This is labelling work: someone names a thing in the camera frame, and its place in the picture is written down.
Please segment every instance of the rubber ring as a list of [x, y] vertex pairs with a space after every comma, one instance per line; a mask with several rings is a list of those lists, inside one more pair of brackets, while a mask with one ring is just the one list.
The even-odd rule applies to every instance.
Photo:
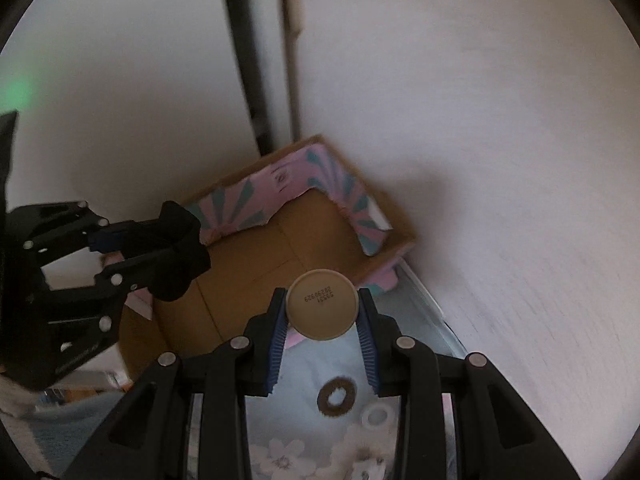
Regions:
[[[329, 402], [329, 396], [336, 390], [344, 390], [345, 396], [338, 405]], [[347, 377], [336, 377], [320, 388], [318, 393], [318, 410], [324, 416], [342, 416], [348, 413], [356, 401], [356, 385]]]
[[[380, 422], [380, 424], [371, 424], [369, 421], [369, 416], [371, 415], [371, 413], [375, 412], [376, 410], [382, 410], [383, 412], [385, 412], [386, 418], [385, 420]], [[376, 401], [370, 404], [369, 406], [367, 406], [363, 410], [360, 421], [362, 422], [362, 427], [365, 428], [366, 430], [379, 431], [391, 425], [395, 416], [396, 414], [394, 413], [394, 410], [388, 404], [385, 404], [384, 402]]]

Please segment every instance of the pink and teal paper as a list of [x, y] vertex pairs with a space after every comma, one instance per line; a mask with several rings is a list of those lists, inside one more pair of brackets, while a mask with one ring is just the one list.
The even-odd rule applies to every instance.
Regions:
[[187, 209], [200, 220], [200, 240], [208, 245], [231, 233], [265, 225], [283, 205], [309, 189], [322, 191], [340, 208], [367, 256], [380, 250], [390, 229], [388, 222], [376, 214], [380, 210], [364, 184], [324, 144], [289, 153], [232, 186], [213, 190]]

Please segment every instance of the screw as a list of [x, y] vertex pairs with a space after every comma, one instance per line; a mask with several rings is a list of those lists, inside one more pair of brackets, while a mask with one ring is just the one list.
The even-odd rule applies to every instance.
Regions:
[[480, 352], [469, 354], [469, 357], [467, 357], [467, 359], [469, 359], [469, 362], [476, 368], [483, 368], [486, 365], [486, 357]]
[[109, 316], [102, 316], [98, 322], [98, 327], [101, 332], [108, 332], [111, 330], [111, 318]]
[[412, 337], [401, 335], [398, 339], [396, 339], [396, 344], [404, 350], [409, 350], [415, 346], [415, 341]]
[[239, 335], [231, 340], [231, 348], [234, 350], [241, 350], [249, 346], [249, 338]]
[[171, 366], [175, 363], [175, 359], [176, 357], [173, 352], [165, 352], [163, 354], [160, 354], [160, 357], [158, 358], [158, 364], [160, 366]]

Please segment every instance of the brown washer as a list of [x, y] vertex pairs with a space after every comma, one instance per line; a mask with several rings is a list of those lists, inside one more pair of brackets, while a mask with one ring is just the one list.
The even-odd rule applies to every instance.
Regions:
[[[329, 402], [329, 396], [337, 390], [344, 390], [345, 396], [338, 405]], [[318, 410], [325, 416], [341, 416], [348, 413], [356, 401], [356, 385], [347, 377], [336, 377], [320, 388]]]

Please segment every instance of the bottle cap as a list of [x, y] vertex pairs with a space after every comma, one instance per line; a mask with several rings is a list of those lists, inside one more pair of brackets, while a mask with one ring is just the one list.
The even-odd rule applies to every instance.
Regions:
[[309, 339], [341, 336], [358, 316], [358, 293], [340, 272], [316, 269], [300, 276], [286, 297], [292, 327]]

